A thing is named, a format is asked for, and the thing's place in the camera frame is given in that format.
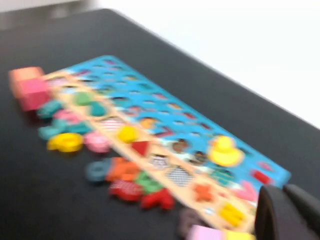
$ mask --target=pink wooden block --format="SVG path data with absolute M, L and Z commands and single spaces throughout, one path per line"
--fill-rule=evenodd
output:
M 186 240 L 224 240 L 224 235 L 217 229 L 193 225 Z
M 55 119 L 63 119 L 66 120 L 69 124 L 73 125 L 73 124 L 79 124 L 81 121 L 81 119 L 72 111 L 68 110 L 68 109 L 61 109 L 59 111 L 57 111 L 53 117 Z
M 84 144 L 95 153 L 106 153 L 110 148 L 109 140 L 96 131 L 91 131 L 84 135 Z
M 24 111 L 37 110 L 50 100 L 49 88 L 45 81 L 35 78 L 18 83 L 20 102 Z

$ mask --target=wooden counting board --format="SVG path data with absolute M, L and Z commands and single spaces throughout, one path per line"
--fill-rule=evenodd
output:
M 249 190 L 244 187 L 257 193 L 262 182 L 281 187 L 289 179 L 285 169 L 113 56 L 50 73 L 43 80 L 66 109 L 215 228 L 252 231 L 257 199 L 246 200 Z M 88 106 L 75 104 L 77 92 L 89 93 L 106 114 L 92 116 Z M 123 126 L 134 127 L 136 142 L 147 142 L 143 156 L 119 139 Z

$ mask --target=wooden puzzle board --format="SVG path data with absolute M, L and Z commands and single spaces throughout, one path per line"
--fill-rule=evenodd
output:
M 217 182 L 210 178 L 207 174 L 198 171 L 194 166 L 181 160 L 167 148 L 163 147 L 162 142 L 150 134 L 147 130 L 142 128 L 140 124 L 130 122 L 128 117 L 117 110 L 114 103 L 110 101 L 106 96 L 97 94 L 91 87 L 86 86 L 81 81 L 81 78 L 71 75 L 65 70 L 50 73 L 43 77 L 45 81 L 51 79 L 66 79 L 59 85 L 50 85 L 52 95 L 60 100 L 64 107 L 77 113 L 89 126 L 99 131 L 106 136 L 112 143 L 112 147 L 124 157 L 131 161 L 135 161 L 139 167 L 148 172 L 150 177 L 161 183 L 164 187 L 170 190 L 170 192 L 184 205 L 193 208 L 198 211 L 201 217 L 211 226 L 218 229 L 231 229 L 237 232 L 251 232 L 254 227 L 255 221 L 255 207 L 245 200 L 239 199 L 234 196 L 232 191 L 228 188 L 222 187 Z M 63 91 L 64 87 L 75 87 L 75 91 L 92 93 L 94 99 L 100 102 L 108 111 L 107 115 L 103 117 L 90 116 L 88 106 L 79 106 L 73 103 L 73 95 Z M 121 142 L 117 138 L 117 131 L 112 128 L 105 128 L 102 124 L 102 120 L 106 120 L 109 117 L 118 117 L 124 121 L 125 125 L 134 126 L 138 130 L 137 141 L 150 141 L 151 145 L 148 148 L 146 157 L 138 155 L 129 144 Z M 151 163 L 153 155 L 165 155 L 168 157 L 169 167 L 163 170 L 157 170 Z M 185 186 L 179 186 L 168 178 L 168 174 L 173 171 L 174 168 L 181 167 L 192 176 L 189 182 Z M 195 201 L 195 192 L 193 191 L 194 184 L 208 183 L 213 186 L 212 194 L 214 200 L 211 202 L 197 202 Z M 219 211 L 225 204 L 230 203 L 240 212 L 244 214 L 244 220 L 234 227 L 225 219 L 219 215 Z

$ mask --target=yellow block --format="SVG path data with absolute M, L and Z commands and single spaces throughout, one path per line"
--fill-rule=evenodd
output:
M 224 230 L 225 240 L 255 240 L 256 237 L 246 232 Z
M 230 203 L 220 209 L 219 215 L 234 227 L 239 226 L 245 220 L 245 215 Z
M 58 134 L 47 142 L 48 150 L 59 150 L 62 153 L 71 153 L 79 151 L 83 144 L 83 137 L 77 133 Z
M 117 136 L 122 142 L 129 144 L 138 138 L 138 131 L 133 126 L 124 126 L 120 129 Z

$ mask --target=black object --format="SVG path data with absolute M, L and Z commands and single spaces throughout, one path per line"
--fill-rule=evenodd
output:
M 39 125 L 28 125 L 16 107 L 8 71 L 40 66 L 51 73 L 101 55 L 117 56 L 288 169 L 292 183 L 320 198 L 316 128 L 114 11 L 97 10 L 0 31 L 0 239 L 178 238 L 181 205 L 161 214 L 110 200 L 105 186 L 93 188 L 84 179 L 86 164 L 96 156 L 83 150 L 66 159 L 48 152 Z
M 255 218 L 257 240 L 319 240 L 320 202 L 295 185 L 260 189 Z

